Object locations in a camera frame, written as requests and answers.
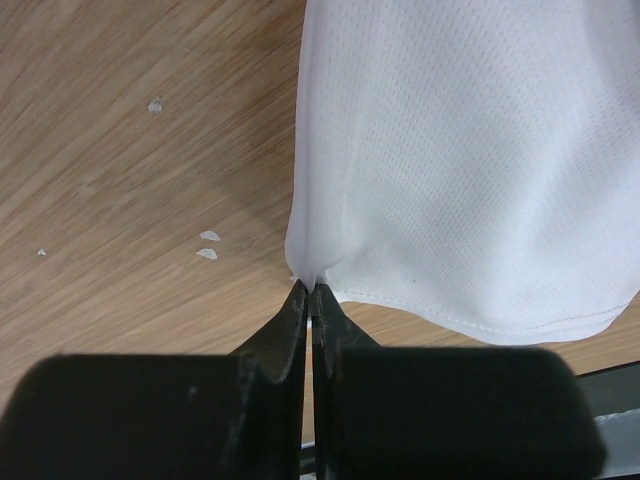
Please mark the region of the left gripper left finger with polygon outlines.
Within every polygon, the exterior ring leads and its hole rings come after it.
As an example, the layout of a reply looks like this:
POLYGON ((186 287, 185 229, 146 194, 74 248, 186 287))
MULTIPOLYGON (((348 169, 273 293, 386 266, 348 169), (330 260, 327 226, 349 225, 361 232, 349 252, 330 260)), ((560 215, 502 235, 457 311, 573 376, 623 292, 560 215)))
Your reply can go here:
POLYGON ((306 289, 227 355, 54 355, 1 418, 5 479, 295 479, 306 289))

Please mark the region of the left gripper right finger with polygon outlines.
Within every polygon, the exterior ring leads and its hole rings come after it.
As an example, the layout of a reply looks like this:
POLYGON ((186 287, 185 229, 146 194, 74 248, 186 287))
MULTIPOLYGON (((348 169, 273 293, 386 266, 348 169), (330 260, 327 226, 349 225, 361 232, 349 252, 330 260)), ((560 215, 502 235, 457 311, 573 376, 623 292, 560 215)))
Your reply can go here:
POLYGON ((592 479, 606 448, 577 380, 540 348, 386 347, 310 297, 321 479, 592 479))

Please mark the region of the white t shirt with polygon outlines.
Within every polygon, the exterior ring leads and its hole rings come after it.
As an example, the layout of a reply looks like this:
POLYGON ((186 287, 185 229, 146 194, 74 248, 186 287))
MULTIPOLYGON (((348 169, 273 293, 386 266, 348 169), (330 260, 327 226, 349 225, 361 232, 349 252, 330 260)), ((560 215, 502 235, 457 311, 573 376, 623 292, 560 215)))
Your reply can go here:
POLYGON ((639 291, 635 1, 310 1, 291 272, 496 345, 639 291))

